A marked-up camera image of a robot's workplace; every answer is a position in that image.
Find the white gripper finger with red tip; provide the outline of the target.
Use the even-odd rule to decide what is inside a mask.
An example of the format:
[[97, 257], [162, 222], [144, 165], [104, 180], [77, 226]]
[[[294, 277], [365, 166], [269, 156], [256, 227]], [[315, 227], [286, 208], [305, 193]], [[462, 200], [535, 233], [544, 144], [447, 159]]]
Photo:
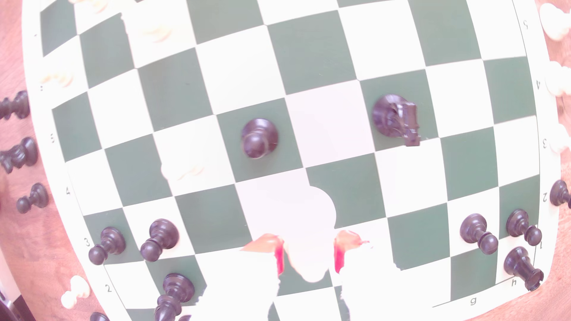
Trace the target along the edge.
[[280, 288], [283, 239], [264, 234], [234, 252], [196, 303], [196, 320], [268, 320]]
[[383, 247], [350, 230], [335, 237], [335, 271], [350, 320], [429, 320], [426, 296]]

